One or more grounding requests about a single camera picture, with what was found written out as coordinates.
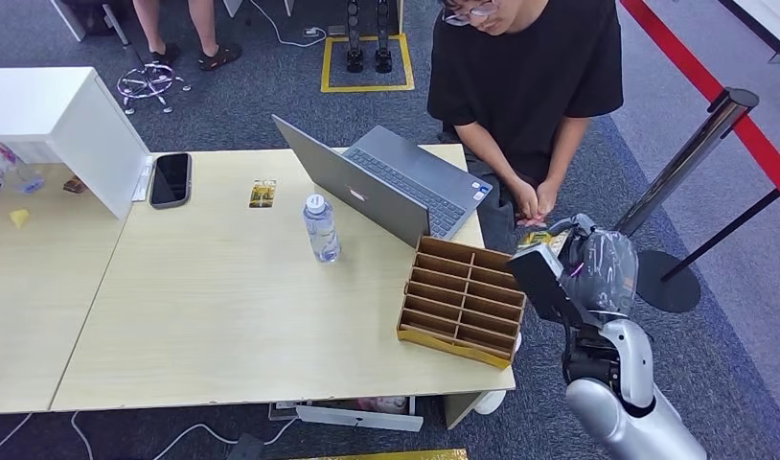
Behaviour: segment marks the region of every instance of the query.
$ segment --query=silver laptop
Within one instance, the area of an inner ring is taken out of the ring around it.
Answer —
[[[341,155],[276,115],[311,180],[415,247],[451,239],[492,186],[376,126]]]

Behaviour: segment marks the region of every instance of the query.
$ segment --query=laptop keyboard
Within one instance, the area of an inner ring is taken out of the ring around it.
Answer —
[[[365,171],[412,196],[426,206],[429,211],[429,233],[433,237],[443,238],[466,213],[457,205],[430,192],[427,188],[401,174],[361,149],[351,149],[345,155]]]

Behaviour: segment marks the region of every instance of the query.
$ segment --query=hand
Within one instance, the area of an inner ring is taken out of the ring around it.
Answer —
[[[545,180],[537,187],[537,216],[535,219],[545,220],[557,204],[557,193],[562,183],[558,180]]]
[[[538,218],[537,191],[534,187],[522,179],[509,187],[515,197],[517,208],[515,217],[517,225],[539,225],[542,220]]]

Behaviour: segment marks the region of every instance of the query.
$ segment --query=person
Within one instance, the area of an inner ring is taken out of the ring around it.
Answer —
[[[553,210],[589,119],[623,103],[615,2],[440,1],[427,110],[493,185],[484,240],[511,252],[516,225]]]
[[[198,66],[201,70],[216,70],[238,59],[242,54],[237,43],[218,44],[215,37],[215,5],[213,0],[189,0],[190,17],[201,41]],[[181,54],[178,45],[165,43],[159,34],[159,0],[133,0],[133,7],[145,37],[153,61],[172,66]]]

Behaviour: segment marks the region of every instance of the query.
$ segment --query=humanoid robot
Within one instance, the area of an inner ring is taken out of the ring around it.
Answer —
[[[630,241],[585,215],[565,219],[559,257],[545,243],[509,262],[541,319],[564,326],[566,400],[588,434],[616,459],[695,460],[708,455],[654,383],[653,351],[628,319],[638,259]]]
[[[364,68],[364,53],[359,43],[359,2],[348,1],[348,72],[358,73]],[[388,0],[376,1],[376,28],[379,48],[376,50],[376,71],[388,74],[393,71],[393,57],[388,47],[390,27],[390,5]]]

